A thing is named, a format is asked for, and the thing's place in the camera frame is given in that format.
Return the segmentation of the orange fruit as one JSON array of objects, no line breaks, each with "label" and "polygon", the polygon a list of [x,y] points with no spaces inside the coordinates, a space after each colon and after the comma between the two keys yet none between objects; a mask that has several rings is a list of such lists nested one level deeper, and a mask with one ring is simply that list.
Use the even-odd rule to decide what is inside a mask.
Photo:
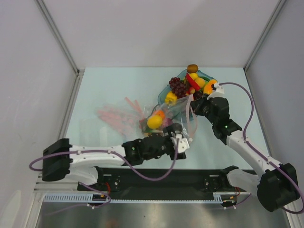
[{"label": "orange fruit", "polygon": [[160,116],[162,119],[165,119],[165,117],[166,117],[164,111],[162,111],[162,110],[158,110],[155,114]]}]

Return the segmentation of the clear zip bag pink zipper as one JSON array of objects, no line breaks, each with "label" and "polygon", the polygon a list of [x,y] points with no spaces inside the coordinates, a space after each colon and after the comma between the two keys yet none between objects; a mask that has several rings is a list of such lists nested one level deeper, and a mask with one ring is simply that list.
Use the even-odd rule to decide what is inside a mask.
[{"label": "clear zip bag pink zipper", "polygon": [[192,108],[190,107],[191,101],[194,100],[192,95],[177,99],[175,105],[168,105],[166,103],[157,104],[150,112],[147,112],[146,115],[142,120],[139,121],[139,128],[141,132],[145,136],[153,136],[153,135],[160,135],[163,136],[163,124],[160,128],[157,129],[150,129],[147,126],[147,121],[150,116],[156,115],[155,113],[158,110],[164,111],[166,117],[172,119],[173,123],[179,123],[183,127],[182,132],[175,132],[181,133],[184,137],[188,138],[190,141],[193,141],[194,134],[197,130],[198,123],[197,117],[194,114]]}]

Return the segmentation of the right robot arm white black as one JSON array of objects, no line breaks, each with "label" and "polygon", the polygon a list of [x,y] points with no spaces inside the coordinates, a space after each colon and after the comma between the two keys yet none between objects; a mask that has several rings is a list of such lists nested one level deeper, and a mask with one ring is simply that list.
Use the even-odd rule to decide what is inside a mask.
[{"label": "right robot arm white black", "polygon": [[255,172],[250,174],[239,168],[227,168],[226,174],[219,178],[223,190],[240,187],[256,196],[270,212],[304,198],[294,166],[282,164],[254,147],[242,128],[230,118],[227,99],[201,97],[190,106],[195,115],[208,119],[215,137],[237,152]]}]

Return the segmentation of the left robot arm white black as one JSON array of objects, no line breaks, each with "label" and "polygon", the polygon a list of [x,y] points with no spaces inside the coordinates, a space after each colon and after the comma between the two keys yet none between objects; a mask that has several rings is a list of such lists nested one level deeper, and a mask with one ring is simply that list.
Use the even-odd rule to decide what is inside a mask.
[{"label": "left robot arm white black", "polygon": [[102,167],[134,167],[163,155],[172,161],[183,160],[189,147],[178,124],[166,127],[164,135],[153,134],[105,148],[71,145],[68,138],[62,138],[43,151],[42,180],[55,182],[67,178],[100,190],[105,184],[104,177],[99,175]]}]

